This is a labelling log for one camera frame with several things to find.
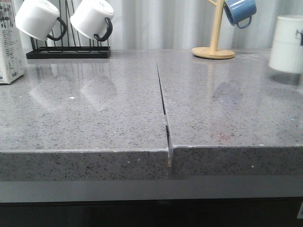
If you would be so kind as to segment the cream HOME cup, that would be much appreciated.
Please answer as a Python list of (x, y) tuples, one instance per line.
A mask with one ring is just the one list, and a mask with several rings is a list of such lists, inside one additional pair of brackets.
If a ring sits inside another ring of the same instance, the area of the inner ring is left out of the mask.
[(269, 67), (286, 73), (302, 74), (302, 15), (277, 16)]

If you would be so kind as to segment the white blue milk carton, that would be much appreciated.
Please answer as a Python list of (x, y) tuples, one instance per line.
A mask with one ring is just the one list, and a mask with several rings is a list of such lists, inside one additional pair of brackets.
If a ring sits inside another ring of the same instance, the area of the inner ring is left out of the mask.
[(0, 2), (0, 83), (11, 84), (25, 73), (26, 58), (11, 0)]

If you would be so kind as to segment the wooden mug tree stand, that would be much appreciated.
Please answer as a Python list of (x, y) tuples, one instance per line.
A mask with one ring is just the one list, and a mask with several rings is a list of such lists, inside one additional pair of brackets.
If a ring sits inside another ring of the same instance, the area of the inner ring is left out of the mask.
[(218, 49), (218, 41), (219, 41), (220, 30), (221, 30), (224, 1), (209, 0), (208, 2), (212, 3), (215, 6), (214, 23), (213, 23), (210, 46), (195, 47), (192, 49), (192, 53), (197, 57), (206, 58), (206, 59), (215, 59), (215, 60), (231, 59), (235, 56), (234, 51), (227, 49)]

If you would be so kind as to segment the right white hanging mug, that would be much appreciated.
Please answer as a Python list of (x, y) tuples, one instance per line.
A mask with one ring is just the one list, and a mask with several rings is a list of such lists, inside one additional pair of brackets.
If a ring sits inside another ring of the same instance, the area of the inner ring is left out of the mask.
[(114, 10), (105, 0), (82, 0), (70, 17), (71, 25), (82, 35), (100, 42), (112, 34)]

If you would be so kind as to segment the white hanging mug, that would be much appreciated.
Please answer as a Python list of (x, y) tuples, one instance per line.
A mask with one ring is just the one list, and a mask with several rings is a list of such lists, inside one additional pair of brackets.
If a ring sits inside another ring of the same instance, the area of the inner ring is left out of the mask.
[[(62, 32), (58, 37), (50, 35), (56, 22), (60, 22)], [(61, 40), (67, 31), (58, 8), (47, 0), (25, 0), (15, 16), (16, 27), (37, 40)]]
[(70, 17), (71, 25), (82, 35), (100, 42), (112, 34), (114, 10), (105, 0), (82, 0)]

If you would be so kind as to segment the blue enamel mug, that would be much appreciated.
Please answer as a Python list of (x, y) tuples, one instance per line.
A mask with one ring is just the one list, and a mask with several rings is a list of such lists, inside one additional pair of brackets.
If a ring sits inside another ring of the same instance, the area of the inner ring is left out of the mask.
[[(247, 28), (252, 22), (252, 16), (257, 12), (255, 0), (226, 0), (223, 8), (230, 24), (239, 29)], [(246, 19), (249, 19), (248, 23), (240, 26), (239, 23)]]

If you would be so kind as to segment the left white hanging mug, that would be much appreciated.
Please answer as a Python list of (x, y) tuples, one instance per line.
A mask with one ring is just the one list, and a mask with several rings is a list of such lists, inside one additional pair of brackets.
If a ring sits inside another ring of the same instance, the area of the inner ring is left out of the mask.
[[(58, 37), (50, 35), (56, 22), (60, 22), (62, 32)], [(58, 8), (47, 0), (25, 0), (15, 16), (16, 27), (37, 40), (61, 40), (67, 31)]]

